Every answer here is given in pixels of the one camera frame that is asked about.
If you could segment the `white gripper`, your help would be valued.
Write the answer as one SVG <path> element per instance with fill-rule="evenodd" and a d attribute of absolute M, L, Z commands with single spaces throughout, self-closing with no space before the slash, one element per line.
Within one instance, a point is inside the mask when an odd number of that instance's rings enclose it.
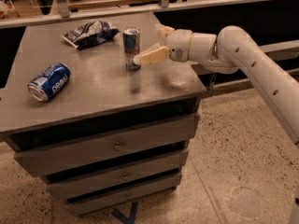
<path fill-rule="evenodd" d="M 145 65 L 161 63 L 169 58 L 176 62 L 187 62 L 189 46 L 192 38 L 191 30 L 177 29 L 157 23 L 155 31 L 166 46 L 154 44 L 133 58 L 134 64 Z"/>

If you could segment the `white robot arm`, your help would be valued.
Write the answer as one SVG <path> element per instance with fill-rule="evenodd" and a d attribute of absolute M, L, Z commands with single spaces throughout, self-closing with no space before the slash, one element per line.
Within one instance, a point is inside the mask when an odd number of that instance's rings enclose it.
<path fill-rule="evenodd" d="M 167 59 L 200 63 L 222 74 L 242 71 L 263 97 L 291 140 L 299 144 L 299 82 L 279 67 L 238 26 L 226 26 L 217 35 L 195 33 L 157 24 L 157 43 L 134 57 L 139 65 Z"/>

